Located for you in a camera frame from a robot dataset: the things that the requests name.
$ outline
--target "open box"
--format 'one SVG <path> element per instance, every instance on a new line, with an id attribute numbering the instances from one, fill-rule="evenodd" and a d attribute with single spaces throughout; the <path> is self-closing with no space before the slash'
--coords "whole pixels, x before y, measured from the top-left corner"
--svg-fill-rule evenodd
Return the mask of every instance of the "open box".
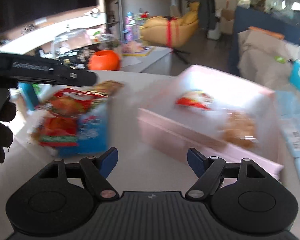
<path id="1" fill-rule="evenodd" d="M 211 112 L 192 111 L 176 105 L 190 90 L 202 90 L 215 100 Z M 148 100 L 138 112 L 141 137 L 157 150 L 186 163 L 190 147 L 206 157 L 219 156 L 240 163 L 250 158 L 278 178 L 279 129 L 274 91 L 248 80 L 198 65 L 191 66 L 163 91 Z M 226 121 L 225 110 L 238 109 L 256 120 L 256 147 L 252 151 L 221 139 L 219 128 Z"/>

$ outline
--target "tabletop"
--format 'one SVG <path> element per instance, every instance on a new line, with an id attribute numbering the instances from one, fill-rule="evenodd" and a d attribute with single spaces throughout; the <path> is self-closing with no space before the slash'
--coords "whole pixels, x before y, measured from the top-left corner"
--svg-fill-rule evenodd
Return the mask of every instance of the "tabletop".
<path id="1" fill-rule="evenodd" d="M 196 182 L 197 177 L 191 168 L 144 144 L 139 135 L 137 123 L 138 107 L 145 100 L 160 91 L 175 77 L 146 73 L 127 73 L 119 71 L 96 71 L 100 82 L 116 80 L 125 87 L 112 98 L 110 103 L 109 147 L 119 151 L 118 164 L 108 177 L 111 185 L 121 194 L 123 191 L 181 191 L 183 194 Z M 0 240 L 12 232 L 5 215 L 7 199 L 27 180 L 34 176 L 55 157 L 43 147 L 29 144 L 27 130 L 36 114 L 29 117 L 25 127 L 16 135 L 6 161 L 0 165 Z M 299 213 L 291 232 L 300 239 L 300 184 L 293 158 L 280 143 L 283 184 L 298 200 Z M 65 161 L 78 162 L 82 156 Z"/>

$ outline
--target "floor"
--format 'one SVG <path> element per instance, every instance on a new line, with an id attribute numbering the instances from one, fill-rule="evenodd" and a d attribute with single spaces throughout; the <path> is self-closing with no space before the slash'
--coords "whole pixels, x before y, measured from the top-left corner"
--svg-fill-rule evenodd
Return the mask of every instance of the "floor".
<path id="1" fill-rule="evenodd" d="M 170 75 L 177 76 L 194 64 L 228 72 L 227 62 L 230 47 L 230 40 L 222 39 L 217 44 L 214 40 L 208 40 L 203 31 L 198 30 L 184 46 L 178 48 L 191 53 L 190 55 L 184 54 L 190 64 L 184 64 L 176 55 L 172 54 Z"/>

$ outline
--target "metal screw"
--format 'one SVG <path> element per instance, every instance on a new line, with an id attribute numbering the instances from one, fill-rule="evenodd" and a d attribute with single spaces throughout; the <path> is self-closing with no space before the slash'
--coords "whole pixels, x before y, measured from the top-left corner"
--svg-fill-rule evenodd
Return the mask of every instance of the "metal screw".
<path id="1" fill-rule="evenodd" d="M 111 189 L 101 191 L 100 196 L 103 198 L 112 198 L 116 195 L 116 192 Z"/>
<path id="2" fill-rule="evenodd" d="M 193 198 L 203 197 L 204 193 L 201 190 L 193 189 L 188 192 L 188 196 Z"/>
<path id="3" fill-rule="evenodd" d="M 77 78 L 77 74 L 75 74 L 75 73 L 70 73 L 70 77 L 72 77 L 72 78 Z"/>

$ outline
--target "dark gray jacket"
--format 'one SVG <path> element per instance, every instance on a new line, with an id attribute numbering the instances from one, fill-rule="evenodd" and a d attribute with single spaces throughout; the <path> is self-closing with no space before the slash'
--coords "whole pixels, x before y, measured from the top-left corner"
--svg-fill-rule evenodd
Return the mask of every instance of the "dark gray jacket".
<path id="1" fill-rule="evenodd" d="M 199 2 L 198 18 L 199 27 L 205 30 L 216 28 L 216 5 L 215 0 L 187 0 L 188 2 Z"/>

